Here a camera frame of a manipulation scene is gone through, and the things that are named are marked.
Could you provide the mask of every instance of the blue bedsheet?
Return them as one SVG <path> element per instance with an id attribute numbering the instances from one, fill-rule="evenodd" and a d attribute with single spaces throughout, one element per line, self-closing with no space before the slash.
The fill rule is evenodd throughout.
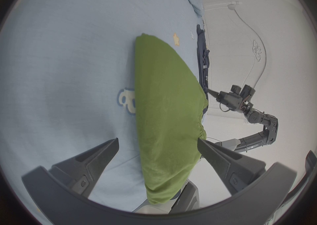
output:
<path id="1" fill-rule="evenodd" d="M 188 0 L 17 2 L 0 32 L 0 163 L 40 221 L 21 176 L 116 137 L 119 152 L 89 199 L 126 211 L 146 199 L 134 41 L 146 33 L 167 42 L 198 79 L 197 24 Z"/>

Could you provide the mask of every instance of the green fabric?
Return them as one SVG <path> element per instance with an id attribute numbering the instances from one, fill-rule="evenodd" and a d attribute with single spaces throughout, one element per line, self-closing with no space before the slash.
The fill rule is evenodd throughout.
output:
<path id="1" fill-rule="evenodd" d="M 206 139 L 201 120 L 208 100 L 175 50 L 142 34 L 135 41 L 135 102 L 147 197 L 165 203 L 200 158 L 197 140 Z"/>

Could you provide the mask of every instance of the camera on robotic arm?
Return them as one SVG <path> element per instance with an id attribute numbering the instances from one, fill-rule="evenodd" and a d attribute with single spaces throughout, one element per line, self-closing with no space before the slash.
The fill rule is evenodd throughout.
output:
<path id="1" fill-rule="evenodd" d="M 265 114 L 264 112 L 260 112 L 259 110 L 253 108 L 251 99 L 255 93 L 254 88 L 250 87 L 249 85 L 244 85 L 243 89 L 241 90 L 239 86 L 232 85 L 231 91 L 229 93 L 224 91 L 220 91 L 218 93 L 210 89 L 208 89 L 208 93 L 215 97 L 220 105 L 226 105 L 228 107 L 227 111 L 231 110 L 243 113 L 245 118 L 251 124 L 260 123 L 264 126 L 262 132 L 239 140 L 232 139 L 227 141 L 230 143 L 227 145 L 231 145 L 230 149 L 234 147 L 232 150 L 243 152 L 257 148 L 259 146 L 272 144 L 276 140 L 278 120 L 275 116 Z"/>

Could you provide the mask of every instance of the star print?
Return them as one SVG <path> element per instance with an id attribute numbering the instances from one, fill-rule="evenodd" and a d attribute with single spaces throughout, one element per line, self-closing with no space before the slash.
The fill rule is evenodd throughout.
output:
<path id="1" fill-rule="evenodd" d="M 178 36 L 176 35 L 176 33 L 174 33 L 173 38 L 174 38 L 174 43 L 175 43 L 175 45 L 179 46 L 179 38 L 178 38 Z"/>

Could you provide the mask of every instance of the white wall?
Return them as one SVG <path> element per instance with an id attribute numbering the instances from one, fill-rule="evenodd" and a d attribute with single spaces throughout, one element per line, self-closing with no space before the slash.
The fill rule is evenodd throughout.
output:
<path id="1" fill-rule="evenodd" d="M 255 24 L 267 52 L 267 67 L 252 102 L 255 108 L 279 119 L 275 143 L 247 155 L 265 161 L 267 168 L 278 161 L 294 169 L 296 184 L 304 173 L 308 151 L 317 145 L 316 40 L 297 0 L 241 1 L 243 7 L 237 12 Z M 262 130 L 260 126 L 210 115 L 206 116 L 204 127 L 208 137 L 218 140 L 241 138 Z M 230 196 L 205 160 L 196 165 L 190 180 L 199 188 L 201 206 Z"/>

